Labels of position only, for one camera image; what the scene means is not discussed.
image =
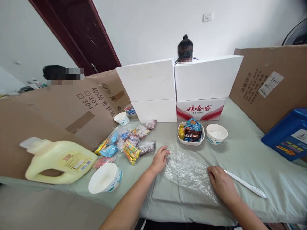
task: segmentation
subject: white stick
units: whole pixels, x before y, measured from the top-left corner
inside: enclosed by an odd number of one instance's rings
[[[236,181],[238,181],[240,184],[244,185],[245,187],[247,187],[249,190],[251,190],[253,193],[256,193],[258,196],[261,196],[263,198],[266,198],[266,194],[261,191],[260,189],[256,188],[255,186],[250,185],[249,183],[245,182],[244,180],[242,180],[241,178],[237,177],[236,175],[232,174],[231,172],[225,170],[225,172],[231,176],[233,179],[235,179]]]

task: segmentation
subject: dark red door frame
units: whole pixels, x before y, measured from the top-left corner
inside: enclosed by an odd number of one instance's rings
[[[56,36],[59,42],[62,44],[67,53],[71,56],[71,58],[77,64],[77,66],[79,68],[84,68],[84,75],[88,76],[95,73],[92,70],[91,63],[86,59],[85,55],[79,49],[77,43],[72,38],[72,36],[70,35],[70,33],[68,32],[62,21],[60,20],[60,18],[57,16],[53,8],[50,6],[48,1],[29,0],[29,2],[36,9],[38,14],[42,17],[44,22],[47,24],[47,26],[50,28],[50,30],[53,32],[53,34]],[[121,66],[120,61],[115,53],[114,47],[109,39],[105,27],[103,26],[103,23],[97,12],[97,9],[93,3],[93,0],[88,0],[88,2],[93,10],[93,14],[97,18],[97,21],[99,22],[99,26],[103,31],[105,38],[107,39],[108,45],[112,50],[112,54],[115,57],[116,63],[118,64],[118,66]]]

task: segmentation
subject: forearm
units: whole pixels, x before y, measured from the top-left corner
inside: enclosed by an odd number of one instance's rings
[[[266,229],[267,227],[262,223],[262,221],[256,216],[256,214],[251,210],[247,204],[242,200],[235,204],[228,205],[228,208],[232,214],[238,220],[241,228],[248,230],[259,230]]]
[[[132,229],[156,175],[147,169],[115,206],[100,230]]]

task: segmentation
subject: door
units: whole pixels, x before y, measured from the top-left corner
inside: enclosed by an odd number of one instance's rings
[[[121,66],[92,0],[29,1],[85,76]]]

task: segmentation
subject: wall socket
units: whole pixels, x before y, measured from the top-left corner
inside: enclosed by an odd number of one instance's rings
[[[202,16],[202,22],[209,22],[212,21],[213,12],[212,13],[204,13]]]

